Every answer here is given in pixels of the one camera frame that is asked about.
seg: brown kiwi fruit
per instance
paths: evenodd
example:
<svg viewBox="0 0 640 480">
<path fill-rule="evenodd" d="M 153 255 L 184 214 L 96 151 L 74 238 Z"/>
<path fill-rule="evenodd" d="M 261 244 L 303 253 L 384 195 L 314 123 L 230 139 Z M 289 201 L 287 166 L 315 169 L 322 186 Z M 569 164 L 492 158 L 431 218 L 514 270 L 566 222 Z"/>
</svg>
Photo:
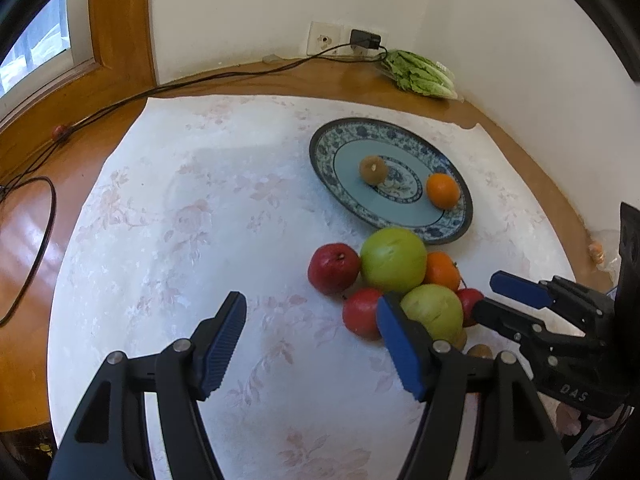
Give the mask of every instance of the brown kiwi fruit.
<svg viewBox="0 0 640 480">
<path fill-rule="evenodd" d="M 370 186 L 382 184 L 389 174 L 385 161 L 377 155 L 369 155 L 360 161 L 360 177 Z"/>
<path fill-rule="evenodd" d="M 482 357 L 484 359 L 493 359 L 494 353 L 487 345 L 474 345 L 466 351 L 467 355 L 471 357 Z"/>
<path fill-rule="evenodd" d="M 456 337 L 456 340 L 453 342 L 453 346 L 462 352 L 462 349 L 466 345 L 466 339 L 466 330 L 463 328 Z"/>
</svg>

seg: screw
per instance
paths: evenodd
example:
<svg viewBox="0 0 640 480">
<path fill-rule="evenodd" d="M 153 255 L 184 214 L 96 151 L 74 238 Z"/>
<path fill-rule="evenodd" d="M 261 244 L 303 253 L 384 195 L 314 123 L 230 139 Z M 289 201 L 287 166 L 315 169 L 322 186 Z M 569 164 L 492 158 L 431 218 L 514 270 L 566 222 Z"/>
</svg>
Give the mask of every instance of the screw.
<svg viewBox="0 0 640 480">
<path fill-rule="evenodd" d="M 505 351 L 505 352 L 501 352 L 500 361 L 502 361 L 506 365 L 514 365 L 518 360 L 516 359 L 516 356 L 513 355 L 511 352 Z"/>
<path fill-rule="evenodd" d="M 447 341 L 444 341 L 442 339 L 438 339 L 437 341 L 433 342 L 433 349 L 438 354 L 446 354 L 447 352 L 449 352 L 451 350 L 451 345 Z"/>
<path fill-rule="evenodd" d="M 115 352 L 111 352 L 109 355 L 107 355 L 107 362 L 110 365 L 116 365 L 120 361 L 122 361 L 123 357 L 124 354 L 120 350 L 116 350 Z"/>
<path fill-rule="evenodd" d="M 178 339 L 178 341 L 174 343 L 175 352 L 184 352 L 188 350 L 190 347 L 191 347 L 191 341 L 189 341 L 188 339 Z"/>
</svg>

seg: green leafy vegetable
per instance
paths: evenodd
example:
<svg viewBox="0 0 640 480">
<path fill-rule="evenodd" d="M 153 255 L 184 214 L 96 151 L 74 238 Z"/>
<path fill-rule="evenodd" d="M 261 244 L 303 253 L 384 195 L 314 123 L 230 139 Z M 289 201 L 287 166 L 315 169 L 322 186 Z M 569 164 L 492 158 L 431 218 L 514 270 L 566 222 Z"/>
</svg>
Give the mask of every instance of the green leafy vegetable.
<svg viewBox="0 0 640 480">
<path fill-rule="evenodd" d="M 382 65 L 401 90 L 431 97 L 458 98 L 451 70 L 440 63 L 406 50 L 391 50 Z"/>
</svg>

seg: plate rim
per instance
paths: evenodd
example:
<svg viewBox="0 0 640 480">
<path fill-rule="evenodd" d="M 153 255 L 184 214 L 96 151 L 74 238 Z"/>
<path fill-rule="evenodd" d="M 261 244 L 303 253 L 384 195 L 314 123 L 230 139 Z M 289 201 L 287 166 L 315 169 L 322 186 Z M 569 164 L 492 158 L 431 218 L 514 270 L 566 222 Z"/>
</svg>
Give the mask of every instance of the plate rim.
<svg viewBox="0 0 640 480">
<path fill-rule="evenodd" d="M 420 144 L 423 144 L 423 145 L 427 146 L 430 150 L 433 150 L 437 155 L 442 156 L 444 159 L 447 160 L 447 162 L 449 163 L 449 166 L 450 166 L 450 169 L 451 169 L 452 173 L 454 173 L 456 175 L 456 177 L 459 179 L 460 184 L 462 184 L 460 191 L 461 191 L 461 193 L 463 195 L 465 195 L 465 198 L 468 199 L 468 200 L 466 200 L 466 202 L 468 202 L 468 208 L 465 208 L 465 215 L 464 215 L 462 224 L 460 224 L 460 227 L 458 228 L 458 230 L 455 231 L 452 235 L 450 235 L 448 237 L 445 237 L 445 238 L 440 238 L 438 240 L 430 240 L 428 242 L 426 240 L 423 240 L 423 242 L 428 243 L 430 245 L 444 245 L 444 244 L 450 244 L 450 243 L 454 242 L 455 240 L 458 240 L 460 237 L 462 237 L 468 231 L 469 227 L 471 226 L 471 221 L 472 221 L 473 216 L 474 216 L 474 204 L 473 204 L 473 200 L 471 198 L 471 192 L 469 191 L 468 185 L 466 184 L 466 180 L 462 177 L 462 174 L 458 171 L 458 168 L 455 166 L 455 164 L 453 164 L 453 162 L 450 160 L 450 158 L 447 155 L 445 155 L 444 153 L 442 153 L 438 148 L 436 148 L 428 140 L 423 139 L 421 136 L 413 133 L 410 130 L 407 130 L 406 128 L 403 128 L 402 126 L 399 126 L 399 125 L 393 124 L 393 123 L 389 123 L 388 121 L 382 121 L 380 119 L 373 119 L 373 118 L 366 118 L 366 117 L 353 117 L 353 116 L 352 117 L 344 117 L 344 118 L 340 118 L 340 119 L 334 119 L 333 121 L 329 121 L 328 123 L 323 124 L 312 135 L 311 140 L 309 141 L 309 160 L 311 161 L 311 166 L 313 167 L 314 173 L 316 174 L 316 176 L 318 177 L 320 182 L 322 182 L 324 187 L 327 188 L 329 193 L 331 193 L 331 195 L 338 201 L 338 203 L 340 203 L 341 206 L 343 206 L 346 210 L 351 212 L 353 215 L 357 216 L 357 218 L 362 220 L 364 223 L 366 223 L 368 225 L 371 225 L 371 226 L 373 226 L 375 228 L 382 229 L 381 227 L 379 227 L 379 226 L 377 226 L 375 224 L 372 224 L 370 221 L 368 221 L 367 219 L 363 218 L 358 212 L 354 211 L 348 204 L 345 204 L 342 200 L 340 200 L 337 196 L 335 196 L 333 194 L 333 192 L 331 191 L 331 189 L 329 188 L 329 186 L 328 186 L 327 182 L 325 181 L 324 177 L 322 176 L 322 174 L 318 170 L 318 162 L 317 162 L 316 157 L 315 157 L 315 148 L 318 145 L 318 142 L 319 142 L 319 139 L 321 138 L 321 136 L 327 130 L 329 130 L 331 127 L 335 126 L 336 124 L 353 123 L 353 122 L 357 122 L 357 121 L 368 122 L 368 123 L 373 123 L 373 124 L 380 124 L 380 125 L 383 125 L 383 126 L 391 126 L 392 128 L 395 128 L 395 129 L 399 130 L 400 132 L 404 133 L 405 135 L 407 135 L 409 137 L 413 137 Z"/>
</svg>

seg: electrical outlet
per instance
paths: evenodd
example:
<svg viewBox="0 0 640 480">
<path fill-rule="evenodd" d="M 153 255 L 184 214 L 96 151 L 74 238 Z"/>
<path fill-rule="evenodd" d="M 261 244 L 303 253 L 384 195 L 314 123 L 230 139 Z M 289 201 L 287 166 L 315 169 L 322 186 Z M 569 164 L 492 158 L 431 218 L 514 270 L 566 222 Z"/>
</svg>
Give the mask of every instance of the electrical outlet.
<svg viewBox="0 0 640 480">
<path fill-rule="evenodd" d="M 312 56 L 323 50 L 337 46 L 342 43 L 342 26 L 333 23 L 311 22 L 309 28 L 309 39 L 306 42 L 306 54 Z M 337 51 L 328 52 L 330 56 L 335 56 Z"/>
<path fill-rule="evenodd" d="M 335 23 L 322 23 L 322 22 L 311 22 L 311 27 L 309 28 L 309 38 L 306 42 L 306 54 L 308 56 L 312 56 L 313 54 L 318 54 L 323 50 L 331 48 L 335 45 L 340 45 L 344 43 L 349 43 L 349 38 L 351 37 L 351 31 L 357 28 L 359 30 L 366 30 L 367 32 L 372 32 L 374 34 L 378 34 L 381 40 L 381 45 L 386 45 L 386 37 L 388 36 L 386 32 L 381 30 L 376 30 L 370 27 L 351 27 L 351 25 L 337 25 Z M 375 50 L 366 50 L 359 46 L 350 47 L 344 46 L 342 48 L 338 48 L 336 50 L 332 50 L 327 53 L 328 56 L 373 56 L 377 52 Z"/>
</svg>

